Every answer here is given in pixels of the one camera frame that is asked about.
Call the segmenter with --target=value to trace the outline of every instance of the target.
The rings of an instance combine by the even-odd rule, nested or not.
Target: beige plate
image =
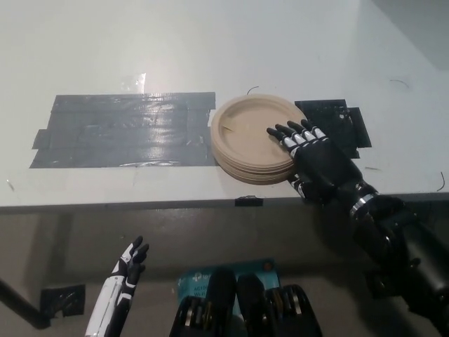
[[[215,156],[217,163],[220,167],[228,173],[231,177],[243,181],[244,183],[253,184],[253,185],[271,185],[284,181],[288,178],[291,172],[277,174],[274,176],[257,176],[253,174],[248,174],[246,172],[238,171],[235,168],[230,167],[226,164],[222,158],[218,155]]]
[[[252,170],[289,167],[288,153],[267,135],[267,128],[299,122],[304,114],[294,104],[272,95],[247,95],[221,107],[210,128],[215,150],[226,162]]]
[[[292,167],[293,167],[292,161],[288,162],[287,165],[279,166],[276,168],[253,168],[251,166],[241,165],[241,164],[233,162],[229,158],[223,156],[223,153],[218,154],[219,152],[216,150],[214,142],[212,142],[211,145],[212,145],[212,153],[213,153],[214,157],[219,155],[221,161],[225,161],[226,164],[234,167],[235,169],[240,170],[240,171],[245,171],[247,173],[254,173],[254,174],[260,174],[260,175],[264,175],[264,174],[273,175],[273,174],[277,174],[277,173],[291,171]]]

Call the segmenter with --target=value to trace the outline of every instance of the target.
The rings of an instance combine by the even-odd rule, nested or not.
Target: table surface
[[[254,86],[360,107],[366,180],[449,199],[448,15],[445,0],[3,1],[0,209],[299,202],[219,167],[29,169],[56,95],[215,91],[219,107]]]

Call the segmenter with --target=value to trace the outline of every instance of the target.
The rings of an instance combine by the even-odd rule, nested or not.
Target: robotic hand
[[[140,247],[138,237],[121,255],[106,279],[93,309],[86,337],[118,337],[125,324],[140,274],[147,258],[148,244]]]
[[[379,195],[351,159],[319,128],[302,120],[268,128],[295,162],[297,191],[312,201],[336,199],[354,222],[356,243],[380,266],[410,311],[449,336],[449,251],[398,198]]]
[[[302,120],[288,126],[268,128],[287,148],[297,169],[294,187],[308,200],[327,202],[334,197],[349,211],[360,197],[375,195],[376,190],[363,181],[362,174],[342,150],[319,128]]]

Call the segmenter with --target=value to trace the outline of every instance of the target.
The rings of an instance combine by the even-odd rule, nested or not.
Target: tape strip
[[[356,133],[357,147],[371,147],[370,136],[363,122],[360,109],[358,107],[350,107],[348,110]]]
[[[215,93],[59,95],[30,166],[215,166]]]

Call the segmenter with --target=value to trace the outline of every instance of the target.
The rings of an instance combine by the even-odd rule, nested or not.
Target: gray floor
[[[418,206],[449,238],[444,204]],[[400,298],[372,300],[363,271],[371,264],[351,229],[308,206],[175,209],[0,217],[0,277],[32,303],[40,290],[85,284],[86,314],[36,331],[0,304],[0,336],[83,336],[104,278],[137,235],[150,244],[147,271],[122,336],[167,336],[177,309],[175,283],[188,269],[274,258],[282,284],[308,293],[324,336],[437,336]]]

